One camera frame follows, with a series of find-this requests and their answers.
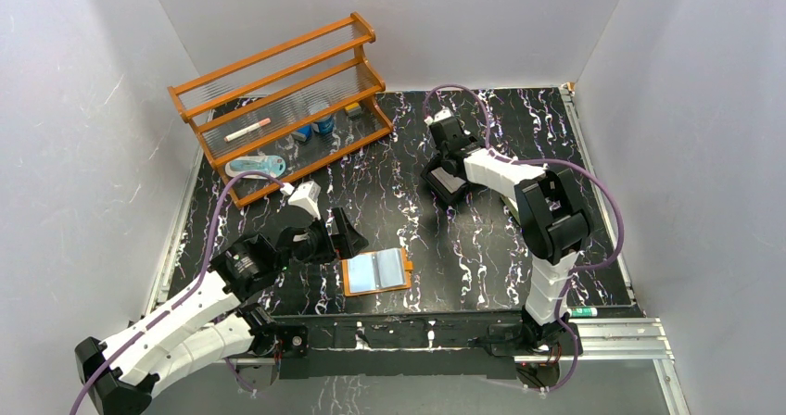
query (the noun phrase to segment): black marble table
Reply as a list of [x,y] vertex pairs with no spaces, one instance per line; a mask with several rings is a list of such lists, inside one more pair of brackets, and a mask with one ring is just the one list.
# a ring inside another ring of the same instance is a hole
[[[494,118],[492,143],[503,154],[562,158],[583,165],[559,90],[499,89],[480,94]],[[344,297],[340,263],[317,266],[293,262],[260,298],[272,314],[442,312],[520,308],[524,304],[532,257],[500,196],[477,188],[458,206],[445,209],[420,180],[420,171],[434,154],[421,114],[424,96],[423,92],[380,94],[379,105],[393,121],[394,132],[306,178],[322,186],[322,210],[345,208],[357,230],[369,239],[367,250],[407,248],[414,263],[412,288]],[[443,92],[433,99],[432,110],[440,105],[458,111],[465,128],[482,135],[485,125],[478,121],[482,114],[470,95]],[[291,145],[284,143],[279,150]],[[170,296],[197,274],[209,217],[221,189],[218,174],[203,161]],[[594,263],[613,247],[590,182],[582,180],[581,189],[591,203],[596,230],[578,263]],[[216,249],[224,249],[239,235],[261,228],[282,206],[281,199],[281,194],[275,193],[245,209],[227,202]],[[605,270],[578,274],[568,304],[629,305],[619,267],[614,264]]]

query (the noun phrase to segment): white marker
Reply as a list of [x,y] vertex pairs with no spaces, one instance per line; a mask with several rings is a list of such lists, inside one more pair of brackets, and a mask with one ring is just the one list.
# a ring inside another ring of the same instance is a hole
[[262,120],[260,120],[260,121],[258,121],[256,123],[254,123],[253,125],[248,125],[246,128],[243,128],[242,130],[240,130],[238,132],[233,132],[233,133],[227,135],[226,137],[223,138],[223,140],[226,143],[230,143],[234,139],[243,137],[244,135],[248,134],[249,132],[258,130],[259,128],[267,125],[268,123],[270,123],[270,119],[262,119]]

